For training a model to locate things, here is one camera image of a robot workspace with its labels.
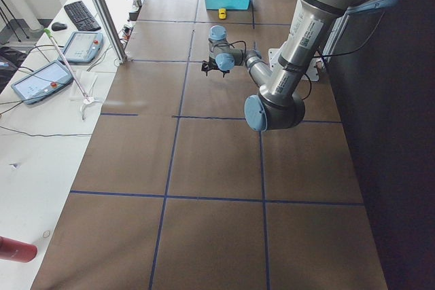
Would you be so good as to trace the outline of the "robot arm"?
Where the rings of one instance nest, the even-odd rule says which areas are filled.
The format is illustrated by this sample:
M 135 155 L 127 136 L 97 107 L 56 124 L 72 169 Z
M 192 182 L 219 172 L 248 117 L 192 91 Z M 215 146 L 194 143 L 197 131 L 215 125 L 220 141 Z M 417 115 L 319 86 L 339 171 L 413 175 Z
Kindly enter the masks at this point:
M 255 50 L 236 49 L 226 39 L 226 29 L 215 25 L 209 30 L 209 59 L 202 63 L 205 73 L 227 74 L 244 66 L 259 87 L 244 104 L 245 120 L 255 131 L 297 126 L 305 115 L 305 104 L 295 89 L 307 72 L 319 45 L 330 27 L 346 13 L 377 10 L 397 0 L 297 0 L 286 42 L 280 48 L 277 64 L 270 69 Z

